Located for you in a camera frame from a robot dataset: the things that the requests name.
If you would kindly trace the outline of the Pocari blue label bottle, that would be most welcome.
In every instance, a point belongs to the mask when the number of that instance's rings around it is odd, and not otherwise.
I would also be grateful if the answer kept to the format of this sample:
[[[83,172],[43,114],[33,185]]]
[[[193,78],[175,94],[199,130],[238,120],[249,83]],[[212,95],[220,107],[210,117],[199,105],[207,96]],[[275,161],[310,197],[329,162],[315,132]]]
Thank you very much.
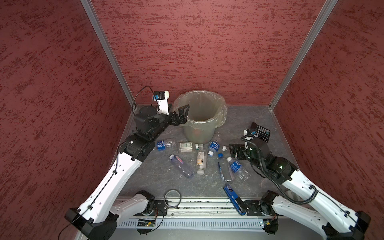
[[[246,168],[240,163],[237,158],[228,157],[227,162],[234,175],[236,175],[243,182],[247,182],[250,179],[250,174]]]

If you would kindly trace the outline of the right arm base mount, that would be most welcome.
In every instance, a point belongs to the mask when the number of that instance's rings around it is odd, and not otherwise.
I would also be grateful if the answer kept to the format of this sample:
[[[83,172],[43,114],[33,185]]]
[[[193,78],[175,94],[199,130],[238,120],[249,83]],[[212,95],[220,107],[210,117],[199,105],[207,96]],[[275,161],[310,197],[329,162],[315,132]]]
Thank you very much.
[[[262,212],[262,208],[260,206],[260,201],[259,200],[246,200],[244,201],[247,209],[247,216],[248,217],[263,217],[267,216]]]

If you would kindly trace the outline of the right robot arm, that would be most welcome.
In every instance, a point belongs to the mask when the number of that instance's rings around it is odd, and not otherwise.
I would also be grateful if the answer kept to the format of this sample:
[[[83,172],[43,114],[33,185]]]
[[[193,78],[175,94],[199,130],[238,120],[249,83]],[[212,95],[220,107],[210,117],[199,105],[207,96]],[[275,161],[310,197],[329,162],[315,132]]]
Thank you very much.
[[[267,191],[259,200],[264,216],[285,216],[318,233],[325,240],[363,240],[371,217],[346,207],[310,181],[294,164],[273,155],[267,144],[245,135],[244,155],[259,174],[280,191]]]

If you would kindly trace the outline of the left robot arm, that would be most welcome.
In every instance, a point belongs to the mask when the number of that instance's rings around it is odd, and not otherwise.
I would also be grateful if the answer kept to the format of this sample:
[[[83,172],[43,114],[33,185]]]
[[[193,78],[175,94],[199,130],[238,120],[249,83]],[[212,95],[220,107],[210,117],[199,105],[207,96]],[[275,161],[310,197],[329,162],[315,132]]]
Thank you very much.
[[[155,210],[155,197],[147,191],[139,191],[120,204],[114,203],[129,178],[155,148],[156,139],[164,130],[187,122],[189,105],[165,113],[170,108],[170,105],[142,107],[134,117],[136,131],[119,145],[116,160],[101,183],[78,208],[66,212],[66,220],[87,239],[108,240],[123,218],[151,214]]]

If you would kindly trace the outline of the orange label clear bottle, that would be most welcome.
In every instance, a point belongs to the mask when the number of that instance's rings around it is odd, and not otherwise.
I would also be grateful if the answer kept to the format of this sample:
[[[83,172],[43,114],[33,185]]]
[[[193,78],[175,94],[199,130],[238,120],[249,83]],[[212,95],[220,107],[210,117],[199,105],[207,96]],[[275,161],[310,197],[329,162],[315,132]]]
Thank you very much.
[[[207,157],[206,157],[205,152],[204,151],[198,152],[197,163],[196,163],[198,175],[204,175],[205,174],[206,165],[207,165],[206,161],[207,161]]]

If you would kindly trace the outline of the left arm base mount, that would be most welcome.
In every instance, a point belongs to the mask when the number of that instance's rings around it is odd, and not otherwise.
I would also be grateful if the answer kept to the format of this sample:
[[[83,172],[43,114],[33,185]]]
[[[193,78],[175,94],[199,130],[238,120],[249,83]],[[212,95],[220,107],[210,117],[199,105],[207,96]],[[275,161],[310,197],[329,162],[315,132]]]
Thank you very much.
[[[156,214],[167,214],[168,207],[163,200],[155,200],[144,213],[138,213],[135,217],[155,217]]]

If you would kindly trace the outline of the blue cap clear bottle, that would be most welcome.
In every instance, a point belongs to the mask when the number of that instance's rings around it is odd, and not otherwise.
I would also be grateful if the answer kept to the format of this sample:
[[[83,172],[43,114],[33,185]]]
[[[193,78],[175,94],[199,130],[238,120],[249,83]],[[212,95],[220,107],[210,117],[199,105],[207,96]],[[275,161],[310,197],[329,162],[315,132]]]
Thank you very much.
[[[221,163],[223,165],[223,172],[226,179],[224,183],[233,182],[235,180],[234,175],[223,153],[218,153],[218,163]]]

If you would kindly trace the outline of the purple Ganten bottle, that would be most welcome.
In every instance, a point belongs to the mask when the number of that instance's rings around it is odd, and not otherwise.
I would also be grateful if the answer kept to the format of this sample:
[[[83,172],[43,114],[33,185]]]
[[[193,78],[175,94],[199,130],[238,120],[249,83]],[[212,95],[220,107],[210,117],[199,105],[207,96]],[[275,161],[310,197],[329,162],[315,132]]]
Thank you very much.
[[[170,155],[169,159],[173,166],[187,179],[191,179],[194,176],[193,168],[179,156]]]

